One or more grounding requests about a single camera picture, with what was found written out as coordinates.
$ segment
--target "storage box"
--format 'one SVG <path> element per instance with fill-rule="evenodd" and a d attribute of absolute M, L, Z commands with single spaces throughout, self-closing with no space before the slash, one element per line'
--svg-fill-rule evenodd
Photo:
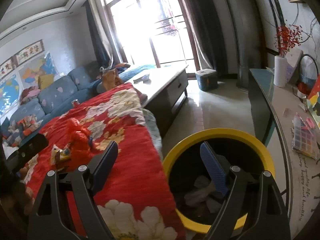
<path fill-rule="evenodd" d="M 202 69 L 196 72 L 198 86 L 202 91 L 218 88 L 217 71 L 213 69 Z"/>

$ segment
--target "coffee table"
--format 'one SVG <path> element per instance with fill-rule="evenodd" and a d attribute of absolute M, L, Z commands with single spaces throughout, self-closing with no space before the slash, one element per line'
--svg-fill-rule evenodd
<path fill-rule="evenodd" d="M 161 137 L 167 133 L 173 120 L 187 99 L 187 65 L 148 69 L 128 80 L 148 97 L 142 107 L 150 110 L 156 118 Z M 134 80 L 149 74 L 149 80 L 134 84 Z"/>

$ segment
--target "map poster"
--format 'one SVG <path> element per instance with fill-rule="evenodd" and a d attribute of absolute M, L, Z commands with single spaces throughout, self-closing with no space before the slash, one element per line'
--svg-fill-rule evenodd
<path fill-rule="evenodd" d="M 50 53 L 31 60 L 19 70 L 19 75 L 24 88 L 37 86 L 39 76 L 47 74 L 53 74 L 55 76 L 57 73 Z"/>
<path fill-rule="evenodd" d="M 19 83 L 16 75 L 12 75 L 0 84 L 0 114 L 6 113 L 15 103 L 19 101 Z"/>

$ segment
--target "white vase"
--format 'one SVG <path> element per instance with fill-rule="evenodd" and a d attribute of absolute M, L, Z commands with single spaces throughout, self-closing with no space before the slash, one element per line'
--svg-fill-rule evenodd
<path fill-rule="evenodd" d="M 288 61 L 284 57 L 275 56 L 275 76 L 274 85 L 277 87 L 285 87 Z"/>

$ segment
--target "red toy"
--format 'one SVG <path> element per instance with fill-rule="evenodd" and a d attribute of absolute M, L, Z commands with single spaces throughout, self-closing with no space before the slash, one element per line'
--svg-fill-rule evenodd
<path fill-rule="evenodd" d="M 57 169 L 68 166 L 67 171 L 74 170 L 82 164 L 87 164 L 91 160 L 90 149 L 93 146 L 91 132 L 85 126 L 81 125 L 76 118 L 67 120 L 68 135 L 70 142 L 65 148 L 69 148 L 71 159 L 58 163 Z"/>

